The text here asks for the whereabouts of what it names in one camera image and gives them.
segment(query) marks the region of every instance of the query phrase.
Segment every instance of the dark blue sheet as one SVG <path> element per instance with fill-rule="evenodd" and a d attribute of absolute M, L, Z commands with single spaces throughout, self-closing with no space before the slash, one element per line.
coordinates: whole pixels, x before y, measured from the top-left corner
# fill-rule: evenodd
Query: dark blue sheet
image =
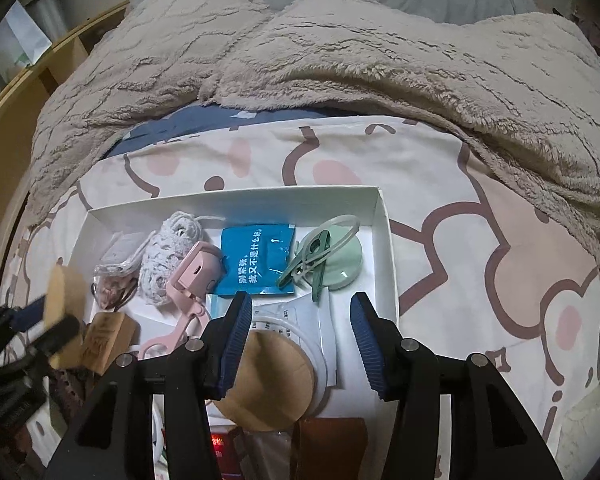
<path fill-rule="evenodd" d="M 230 128 L 231 126 L 355 115 L 355 113 L 335 108 L 293 108 L 258 112 L 251 119 L 232 117 L 240 111 L 235 108 L 221 108 L 217 105 L 187 105 L 161 119 L 138 124 L 124 139 L 111 148 L 104 158 L 134 152 L 156 142 L 173 139 L 173 137 Z"/>

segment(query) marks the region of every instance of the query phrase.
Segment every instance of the brown round disc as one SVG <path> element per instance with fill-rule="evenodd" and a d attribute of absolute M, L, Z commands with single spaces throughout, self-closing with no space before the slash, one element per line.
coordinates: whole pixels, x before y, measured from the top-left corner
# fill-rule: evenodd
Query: brown round disc
<path fill-rule="evenodd" d="M 289 428 L 309 407 L 314 368 L 293 341 L 271 330 L 251 330 L 234 387 L 215 401 L 220 412 L 250 431 Z"/>

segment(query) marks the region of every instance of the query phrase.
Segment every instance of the blue package with chinese text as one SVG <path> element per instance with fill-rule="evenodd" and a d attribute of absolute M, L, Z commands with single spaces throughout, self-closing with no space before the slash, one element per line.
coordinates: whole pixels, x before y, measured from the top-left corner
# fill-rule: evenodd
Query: blue package with chinese text
<path fill-rule="evenodd" d="M 249 294 L 293 294 L 293 282 L 278 288 L 276 280 L 286 269 L 295 230 L 293 224 L 223 229 L 221 249 L 226 274 L 214 293 L 232 296 L 244 290 Z"/>

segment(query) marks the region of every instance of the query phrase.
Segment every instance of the white yarn ball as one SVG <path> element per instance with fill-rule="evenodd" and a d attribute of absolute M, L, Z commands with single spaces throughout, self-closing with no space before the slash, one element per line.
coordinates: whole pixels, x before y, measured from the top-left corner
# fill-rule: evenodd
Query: white yarn ball
<path fill-rule="evenodd" d="M 171 301 L 167 296 L 167 280 L 202 237 L 200 222 L 182 211 L 162 223 L 144 249 L 138 278 L 138 289 L 149 303 L 163 306 Z"/>

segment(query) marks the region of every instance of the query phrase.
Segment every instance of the pink device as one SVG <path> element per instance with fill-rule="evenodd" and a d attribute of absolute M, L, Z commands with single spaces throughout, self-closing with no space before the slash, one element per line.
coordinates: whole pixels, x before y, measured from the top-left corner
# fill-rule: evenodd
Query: pink device
<path fill-rule="evenodd" d="M 138 359 L 144 359 L 146 351 L 156 345 L 165 346 L 167 353 L 173 352 L 186 337 L 187 326 L 194 318 L 199 325 L 196 335 L 200 336 L 210 319 L 205 296 L 223 275 L 220 249 L 208 242 L 197 242 L 167 281 L 167 296 L 182 311 L 175 329 L 145 342 L 138 351 Z"/>

